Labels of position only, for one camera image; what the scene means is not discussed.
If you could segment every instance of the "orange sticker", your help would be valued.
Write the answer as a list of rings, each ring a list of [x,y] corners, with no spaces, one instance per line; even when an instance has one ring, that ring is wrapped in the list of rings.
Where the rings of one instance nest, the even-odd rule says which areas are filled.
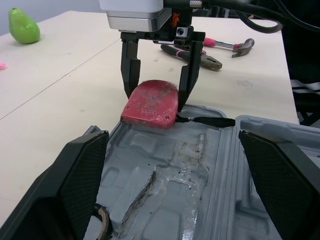
[[[171,23],[173,28],[177,27],[177,25],[178,25],[179,15],[180,15],[180,13],[179,14],[177,14],[175,12],[173,13],[173,18],[172,18],[172,23]]]

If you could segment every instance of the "black panel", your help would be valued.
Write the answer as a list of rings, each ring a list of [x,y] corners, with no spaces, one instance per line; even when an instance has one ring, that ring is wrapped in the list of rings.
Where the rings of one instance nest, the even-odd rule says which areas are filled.
[[[283,240],[320,239],[320,169],[290,141],[239,134],[254,185]]]
[[[97,199],[109,134],[69,142],[0,229],[1,240],[82,240]]]

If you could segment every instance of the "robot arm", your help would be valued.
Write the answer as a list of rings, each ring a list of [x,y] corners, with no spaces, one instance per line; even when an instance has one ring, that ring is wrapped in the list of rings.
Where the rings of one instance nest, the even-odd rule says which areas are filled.
[[[191,26],[193,8],[202,8],[200,0],[100,0],[109,26],[121,32],[121,74],[129,98],[137,87],[141,61],[137,59],[140,39],[156,44],[180,46],[190,51],[187,66],[181,70],[178,110],[185,105],[197,82],[205,40],[204,32]]]

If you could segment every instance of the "hammer head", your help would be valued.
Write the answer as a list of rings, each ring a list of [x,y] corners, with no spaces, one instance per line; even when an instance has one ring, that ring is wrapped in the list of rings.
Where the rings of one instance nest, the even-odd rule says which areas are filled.
[[[255,45],[255,40],[253,40],[252,38],[245,40],[244,43],[235,45],[232,52],[236,54],[233,54],[232,58],[237,58],[237,57],[247,55],[254,45]]]

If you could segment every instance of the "green pear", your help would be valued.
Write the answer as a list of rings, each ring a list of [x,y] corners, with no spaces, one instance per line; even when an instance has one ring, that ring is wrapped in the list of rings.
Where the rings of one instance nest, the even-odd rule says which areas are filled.
[[[21,44],[32,44],[40,39],[40,29],[35,21],[21,9],[9,11],[9,29],[12,37]]]

